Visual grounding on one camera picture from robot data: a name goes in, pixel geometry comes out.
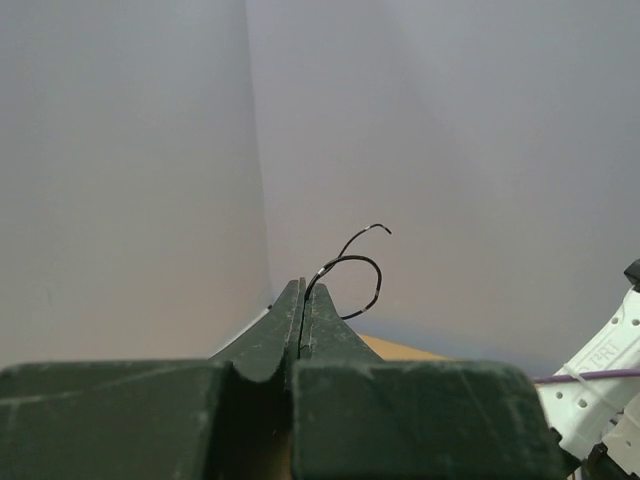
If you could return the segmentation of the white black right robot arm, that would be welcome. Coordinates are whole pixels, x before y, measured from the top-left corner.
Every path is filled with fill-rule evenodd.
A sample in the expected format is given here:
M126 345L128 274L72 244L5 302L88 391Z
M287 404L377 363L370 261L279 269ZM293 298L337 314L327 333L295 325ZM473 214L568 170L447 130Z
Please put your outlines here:
M534 380L563 469L580 479L639 477L639 262L612 317L554 375Z

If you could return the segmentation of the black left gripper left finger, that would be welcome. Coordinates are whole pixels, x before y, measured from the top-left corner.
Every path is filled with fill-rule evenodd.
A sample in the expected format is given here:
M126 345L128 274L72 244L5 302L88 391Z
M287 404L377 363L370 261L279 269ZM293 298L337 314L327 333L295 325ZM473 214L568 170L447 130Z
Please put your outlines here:
M5 479L288 479L306 283L204 359L23 363L1 372Z

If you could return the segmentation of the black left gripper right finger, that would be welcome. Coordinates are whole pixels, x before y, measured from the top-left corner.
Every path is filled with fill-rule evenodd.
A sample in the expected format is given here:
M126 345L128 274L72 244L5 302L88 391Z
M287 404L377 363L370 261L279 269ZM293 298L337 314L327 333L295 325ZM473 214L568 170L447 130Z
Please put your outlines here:
M562 479L533 383L494 361L385 361L324 285L292 369L297 479Z

